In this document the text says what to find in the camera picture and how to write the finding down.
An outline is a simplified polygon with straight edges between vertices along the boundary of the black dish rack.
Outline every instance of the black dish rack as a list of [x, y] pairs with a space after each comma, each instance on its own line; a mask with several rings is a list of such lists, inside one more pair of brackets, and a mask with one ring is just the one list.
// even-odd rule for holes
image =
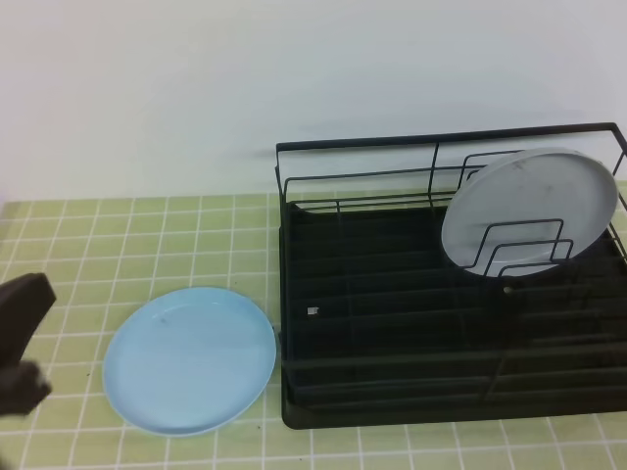
[[[614, 227], [570, 258], [563, 220], [509, 221], [553, 224], [554, 239], [529, 243], [552, 244], [542, 264], [558, 265], [524, 277], [470, 274], [440, 242], [443, 205], [457, 189], [434, 184], [440, 172], [453, 172], [459, 188], [484, 166], [476, 164], [481, 157], [522, 150], [507, 149], [509, 141], [599, 132], [619, 149], [615, 175], [627, 142], [614, 123], [277, 144], [285, 423], [306, 429], [627, 409], [627, 254]], [[495, 141], [507, 150], [438, 165], [444, 146]], [[284, 152], [399, 146], [430, 146], [430, 164], [281, 179]], [[426, 191], [288, 202], [291, 182], [397, 173], [426, 175]], [[627, 209], [622, 196], [620, 204]], [[560, 245], [566, 255], [554, 257]]]

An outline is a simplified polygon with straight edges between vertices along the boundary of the white wall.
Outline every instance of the white wall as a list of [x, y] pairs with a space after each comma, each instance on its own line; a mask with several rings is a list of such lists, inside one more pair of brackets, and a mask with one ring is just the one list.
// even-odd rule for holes
[[282, 140], [627, 131], [621, 1], [0, 0], [0, 192], [256, 192]]

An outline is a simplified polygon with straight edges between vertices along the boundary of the tiled countertop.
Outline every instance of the tiled countertop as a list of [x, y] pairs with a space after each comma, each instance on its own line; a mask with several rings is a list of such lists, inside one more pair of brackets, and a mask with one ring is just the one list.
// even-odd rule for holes
[[276, 371], [217, 432], [165, 439], [124, 426], [101, 382], [116, 329], [149, 299], [188, 286], [249, 296], [278, 329], [278, 225], [271, 195], [5, 206], [3, 279], [44, 271], [59, 299], [26, 352], [54, 394], [26, 420], [0, 419], [0, 455], [15, 468], [627, 469], [627, 413], [292, 431]]

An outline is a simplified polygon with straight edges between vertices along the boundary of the dark object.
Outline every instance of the dark object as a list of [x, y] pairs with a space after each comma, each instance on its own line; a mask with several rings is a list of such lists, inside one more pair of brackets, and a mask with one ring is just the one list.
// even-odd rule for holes
[[[613, 226], [576, 258], [547, 261], [559, 264], [551, 270], [485, 278], [447, 259], [440, 244], [446, 209], [436, 206], [456, 191], [433, 189], [438, 172], [457, 171], [459, 187], [483, 166], [468, 164], [471, 158], [513, 152], [437, 166], [444, 144], [602, 131], [622, 149], [615, 174], [627, 142], [613, 123], [277, 144], [285, 423], [318, 428], [627, 409], [627, 254]], [[280, 152], [415, 144], [433, 145], [430, 166], [281, 185]], [[286, 198], [293, 180], [403, 172], [428, 172], [427, 191]], [[407, 209], [375, 210], [399, 199]], [[569, 241], [557, 233], [546, 243]]]
[[0, 415], [29, 414], [51, 392], [39, 368], [21, 359], [55, 301], [45, 274], [26, 274], [0, 286]]
[[24, 360], [0, 369], [0, 416], [27, 415], [52, 389], [34, 362]]

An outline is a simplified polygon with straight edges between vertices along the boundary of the blue plate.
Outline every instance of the blue plate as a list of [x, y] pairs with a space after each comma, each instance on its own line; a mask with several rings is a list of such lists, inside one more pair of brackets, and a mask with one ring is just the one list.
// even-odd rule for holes
[[275, 357], [272, 327], [252, 301], [224, 289], [183, 289], [141, 307], [118, 330], [105, 356], [105, 393], [146, 431], [204, 433], [253, 404]]

